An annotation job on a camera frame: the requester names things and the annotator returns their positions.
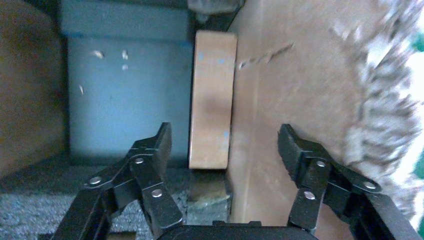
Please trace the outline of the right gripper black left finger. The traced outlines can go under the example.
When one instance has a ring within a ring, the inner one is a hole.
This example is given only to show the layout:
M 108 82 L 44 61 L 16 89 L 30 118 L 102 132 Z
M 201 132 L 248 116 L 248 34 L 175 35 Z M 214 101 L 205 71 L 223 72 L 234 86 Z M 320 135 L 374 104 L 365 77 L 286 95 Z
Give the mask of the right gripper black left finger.
M 153 137 L 137 140 L 125 157 L 94 174 L 71 203 L 52 240 L 105 240 L 113 219 L 138 202 L 153 238 L 183 224 L 166 184 L 172 127 L 163 122 Z

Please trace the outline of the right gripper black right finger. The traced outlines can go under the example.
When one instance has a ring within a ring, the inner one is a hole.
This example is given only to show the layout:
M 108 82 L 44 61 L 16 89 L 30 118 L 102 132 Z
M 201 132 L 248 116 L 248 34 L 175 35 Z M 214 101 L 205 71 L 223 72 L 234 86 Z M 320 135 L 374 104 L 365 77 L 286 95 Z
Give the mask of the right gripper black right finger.
M 299 137 L 290 124 L 281 125 L 277 147 L 298 189 L 289 227 L 314 235 L 321 205 L 327 205 L 356 240 L 420 239 L 378 183 L 337 163 L 321 144 Z

